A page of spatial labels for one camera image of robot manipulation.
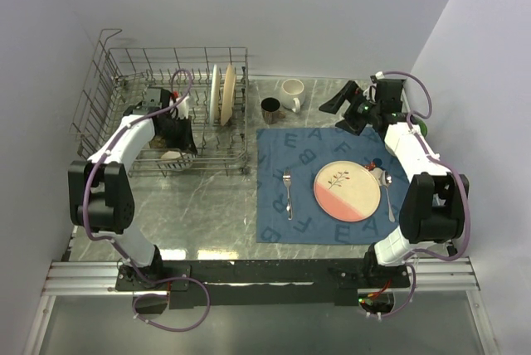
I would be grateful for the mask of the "brown rimmed ceramic bowl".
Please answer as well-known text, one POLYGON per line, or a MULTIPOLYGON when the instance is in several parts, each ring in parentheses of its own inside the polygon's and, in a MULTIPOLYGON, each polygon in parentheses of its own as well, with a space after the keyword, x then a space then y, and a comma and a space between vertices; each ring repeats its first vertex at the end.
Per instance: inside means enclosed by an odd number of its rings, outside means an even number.
POLYGON ((162 136, 156 135, 150 142, 149 142, 150 148, 155 149, 164 149, 167 147, 166 139, 162 136))

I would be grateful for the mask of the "beige plate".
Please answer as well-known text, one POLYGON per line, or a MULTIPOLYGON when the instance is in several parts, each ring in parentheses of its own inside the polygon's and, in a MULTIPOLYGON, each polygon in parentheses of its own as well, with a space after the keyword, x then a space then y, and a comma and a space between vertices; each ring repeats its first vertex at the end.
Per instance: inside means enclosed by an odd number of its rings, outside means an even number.
POLYGON ((233 101, 236 87, 236 69, 233 64, 227 66, 220 113, 220 125, 225 126, 233 113, 233 101))

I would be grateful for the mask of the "white strawberry pattern plate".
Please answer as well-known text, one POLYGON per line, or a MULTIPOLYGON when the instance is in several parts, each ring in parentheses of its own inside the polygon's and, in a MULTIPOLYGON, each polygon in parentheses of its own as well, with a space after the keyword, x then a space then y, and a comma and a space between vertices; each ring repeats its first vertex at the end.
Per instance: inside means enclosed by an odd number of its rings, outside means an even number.
POLYGON ((221 84, 221 72, 218 65, 214 65, 212 71, 212 84, 210 91, 210 103, 209 103, 209 124, 213 126, 219 115, 218 102, 219 102, 219 90, 221 84))

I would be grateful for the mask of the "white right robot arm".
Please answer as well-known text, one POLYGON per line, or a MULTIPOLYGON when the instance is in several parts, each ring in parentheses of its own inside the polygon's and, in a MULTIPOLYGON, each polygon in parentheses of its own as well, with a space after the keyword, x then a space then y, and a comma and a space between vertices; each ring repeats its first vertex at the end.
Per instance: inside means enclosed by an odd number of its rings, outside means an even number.
POLYGON ((319 111, 337 114, 349 106, 336 127, 360 135, 371 126, 387 151, 397 158, 409 187, 402 203, 398 226, 384 239, 369 246, 363 258, 363 279, 375 288, 408 272, 414 255, 430 255, 452 262, 462 257, 470 243, 469 181, 443 163, 428 145, 421 124, 430 118, 414 109, 402 109, 405 80, 422 82, 411 73, 378 72, 367 90, 350 80, 319 111))

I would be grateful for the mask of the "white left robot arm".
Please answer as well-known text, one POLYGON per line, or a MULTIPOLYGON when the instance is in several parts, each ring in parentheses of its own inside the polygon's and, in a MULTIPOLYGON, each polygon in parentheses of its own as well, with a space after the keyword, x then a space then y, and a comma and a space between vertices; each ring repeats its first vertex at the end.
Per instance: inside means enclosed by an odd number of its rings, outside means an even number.
POLYGON ((71 221, 94 242, 106 241, 146 290, 167 281, 159 248, 134 224, 134 195, 128 172, 140 151, 159 136, 178 149, 197 152, 189 119, 190 89, 182 93, 151 87, 129 106, 102 148, 68 169, 71 221))

